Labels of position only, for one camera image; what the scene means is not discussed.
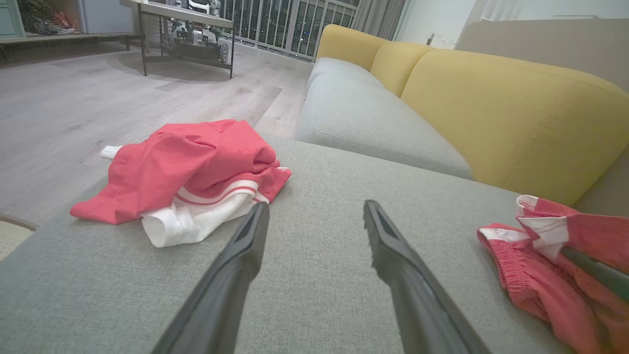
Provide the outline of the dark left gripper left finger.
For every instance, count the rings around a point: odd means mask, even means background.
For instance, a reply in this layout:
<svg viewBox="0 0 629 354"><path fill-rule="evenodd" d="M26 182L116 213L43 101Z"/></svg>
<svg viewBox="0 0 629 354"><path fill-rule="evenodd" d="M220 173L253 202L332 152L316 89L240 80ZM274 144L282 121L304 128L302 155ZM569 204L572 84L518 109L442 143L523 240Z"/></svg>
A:
<svg viewBox="0 0 629 354"><path fill-rule="evenodd" d="M154 354L234 352L250 283L261 268L269 204L255 204L157 341Z"/></svg>

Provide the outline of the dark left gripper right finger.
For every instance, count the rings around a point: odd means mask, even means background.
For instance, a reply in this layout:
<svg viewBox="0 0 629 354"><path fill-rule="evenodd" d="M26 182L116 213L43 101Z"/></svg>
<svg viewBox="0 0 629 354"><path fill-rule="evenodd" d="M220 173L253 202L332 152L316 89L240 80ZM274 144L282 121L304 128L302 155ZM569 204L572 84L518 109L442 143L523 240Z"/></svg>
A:
<svg viewBox="0 0 629 354"><path fill-rule="evenodd" d="M391 291L407 354L487 354L488 347L375 200L364 203L372 267Z"/></svg>

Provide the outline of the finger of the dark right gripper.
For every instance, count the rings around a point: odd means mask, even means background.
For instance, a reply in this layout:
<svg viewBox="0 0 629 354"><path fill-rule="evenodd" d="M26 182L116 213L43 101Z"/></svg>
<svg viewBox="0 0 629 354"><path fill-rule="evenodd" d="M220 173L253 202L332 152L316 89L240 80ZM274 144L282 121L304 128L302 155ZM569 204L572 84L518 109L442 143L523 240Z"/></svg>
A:
<svg viewBox="0 0 629 354"><path fill-rule="evenodd" d="M565 246L560 253L627 302L629 300L629 275L596 260L572 247Z"/></svg>

